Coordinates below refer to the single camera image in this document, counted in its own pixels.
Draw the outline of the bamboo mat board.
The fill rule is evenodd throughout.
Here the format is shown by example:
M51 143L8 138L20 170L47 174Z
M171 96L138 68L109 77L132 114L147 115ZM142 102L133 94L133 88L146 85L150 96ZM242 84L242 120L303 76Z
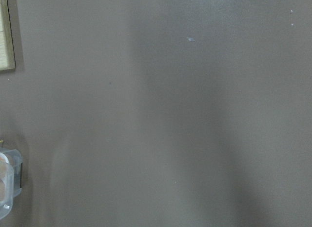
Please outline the bamboo mat board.
M0 0L0 71L16 68L8 0Z

